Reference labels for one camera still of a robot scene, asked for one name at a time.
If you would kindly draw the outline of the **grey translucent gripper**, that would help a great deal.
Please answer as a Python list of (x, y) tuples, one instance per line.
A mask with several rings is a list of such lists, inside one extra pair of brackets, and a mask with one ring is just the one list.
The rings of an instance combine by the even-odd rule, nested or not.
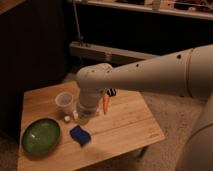
[(81, 119), (89, 119), (96, 114), (96, 107), (86, 107), (82, 105), (80, 102), (77, 103), (76, 106), (77, 113)]

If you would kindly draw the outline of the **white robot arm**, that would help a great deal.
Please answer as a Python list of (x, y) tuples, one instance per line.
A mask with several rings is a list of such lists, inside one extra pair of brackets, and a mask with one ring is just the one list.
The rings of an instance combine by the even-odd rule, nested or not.
[(77, 73), (77, 111), (93, 115), (107, 88), (172, 94), (207, 101), (186, 142), (177, 171), (213, 171), (213, 44), (113, 68), (103, 63)]

